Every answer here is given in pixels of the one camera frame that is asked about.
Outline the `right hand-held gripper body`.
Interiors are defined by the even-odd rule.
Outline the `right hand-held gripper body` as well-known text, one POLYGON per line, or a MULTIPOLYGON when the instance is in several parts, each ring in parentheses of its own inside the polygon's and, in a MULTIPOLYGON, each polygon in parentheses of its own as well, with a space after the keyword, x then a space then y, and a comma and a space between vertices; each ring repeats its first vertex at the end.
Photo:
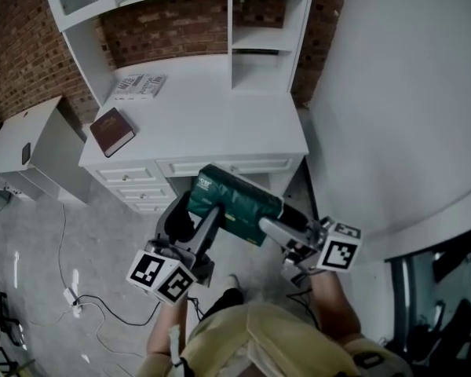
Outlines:
POLYGON ((304 286, 318 273, 347 273, 361 245, 361 229, 325 217, 312 224, 304 243, 293 242, 284 250, 281 276, 294 286, 304 286))

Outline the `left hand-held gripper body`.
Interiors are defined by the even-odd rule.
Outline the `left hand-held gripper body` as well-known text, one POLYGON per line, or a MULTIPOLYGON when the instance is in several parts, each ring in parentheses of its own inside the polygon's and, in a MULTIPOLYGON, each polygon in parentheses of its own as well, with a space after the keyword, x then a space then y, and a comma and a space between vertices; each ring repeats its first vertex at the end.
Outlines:
POLYGON ((214 262, 207 255, 212 240, 171 244, 150 240, 139 250, 126 280, 160 302, 176 304, 193 285, 209 287, 214 262))

